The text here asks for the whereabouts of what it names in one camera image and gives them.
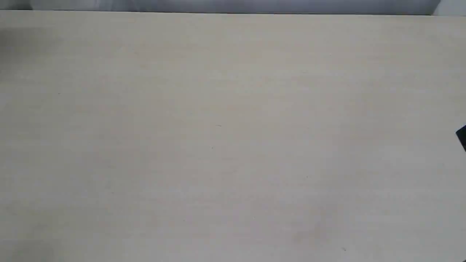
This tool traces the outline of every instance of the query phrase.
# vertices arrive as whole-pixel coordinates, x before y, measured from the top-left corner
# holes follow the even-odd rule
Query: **wooden tabletop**
[[[466,18],[0,11],[0,123],[0,261],[466,259]]]

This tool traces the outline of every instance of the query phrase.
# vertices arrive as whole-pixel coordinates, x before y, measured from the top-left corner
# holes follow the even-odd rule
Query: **white table surface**
[[[0,11],[0,261],[461,262],[466,18]]]

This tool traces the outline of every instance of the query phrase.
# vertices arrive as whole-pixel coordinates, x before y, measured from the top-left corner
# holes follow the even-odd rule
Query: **light wood grain surface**
[[[466,18],[0,11],[0,261],[461,262]]]

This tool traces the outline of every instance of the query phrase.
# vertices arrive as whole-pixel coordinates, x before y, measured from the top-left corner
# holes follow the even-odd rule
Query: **black object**
[[[466,151],[466,125],[463,126],[460,130],[456,131],[456,135],[459,138],[459,141],[463,145],[463,148]]]

